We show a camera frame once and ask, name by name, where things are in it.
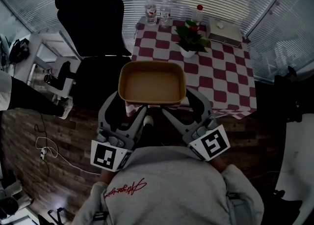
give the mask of red embroidered text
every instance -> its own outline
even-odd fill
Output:
[[[127,186],[127,184],[125,184],[122,188],[113,188],[108,194],[104,195],[104,198],[106,199],[107,197],[110,197],[111,195],[115,195],[116,193],[123,193],[126,192],[131,195],[134,194],[135,191],[141,190],[142,188],[144,188],[147,183],[146,182],[142,182],[145,178],[141,179],[136,185],[135,185],[135,181],[133,181],[132,186]]]

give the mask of potted plant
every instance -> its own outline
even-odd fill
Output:
[[[177,43],[180,46],[182,56],[185,58],[191,58],[197,51],[207,52],[205,45],[207,40],[202,39],[202,36],[197,32],[197,25],[195,22],[186,21],[190,27],[177,26],[176,32],[180,37],[180,41]]]

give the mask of wall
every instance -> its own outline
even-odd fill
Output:
[[[314,208],[314,114],[303,115],[301,123],[287,123],[285,154],[277,190],[283,199],[302,200],[293,225],[301,225]]]

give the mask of white box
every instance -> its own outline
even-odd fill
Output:
[[[239,47],[242,42],[241,31],[236,25],[211,17],[206,24],[206,37],[234,47]]]

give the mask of red checkered tablecloth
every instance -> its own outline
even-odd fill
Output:
[[[173,62],[182,67],[186,86],[204,94],[211,102],[217,117],[232,115],[241,119],[256,111],[256,94],[248,40],[243,40],[239,48],[208,41],[207,53],[198,52],[192,58],[184,58],[176,44],[179,36],[176,26],[184,21],[171,20],[168,28],[146,24],[142,17],[136,25],[136,40],[132,61],[158,60]],[[206,28],[199,32],[205,35]],[[126,105],[127,115],[132,115],[139,106]],[[178,109],[191,110],[187,98]]]

